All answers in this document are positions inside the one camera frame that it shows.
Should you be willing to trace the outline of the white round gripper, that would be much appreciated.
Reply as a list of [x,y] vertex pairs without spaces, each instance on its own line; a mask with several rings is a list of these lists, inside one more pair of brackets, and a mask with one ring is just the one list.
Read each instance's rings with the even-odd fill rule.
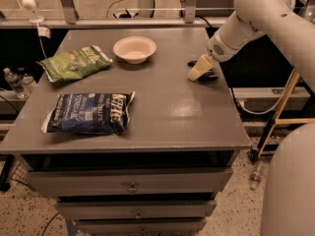
[[207,43],[207,49],[211,55],[202,55],[190,70],[188,79],[196,81],[204,74],[214,68],[215,60],[217,62],[225,62],[231,59],[237,52],[237,49],[228,47],[222,40],[218,33],[215,33]]

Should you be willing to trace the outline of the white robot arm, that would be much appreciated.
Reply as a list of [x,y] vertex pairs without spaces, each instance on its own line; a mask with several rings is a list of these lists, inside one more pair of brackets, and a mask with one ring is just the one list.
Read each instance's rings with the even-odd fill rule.
[[[207,43],[211,64],[265,34],[303,81],[315,89],[315,25],[296,15],[295,0],[234,0],[234,12]],[[315,236],[315,122],[278,145],[265,186],[260,236]]]

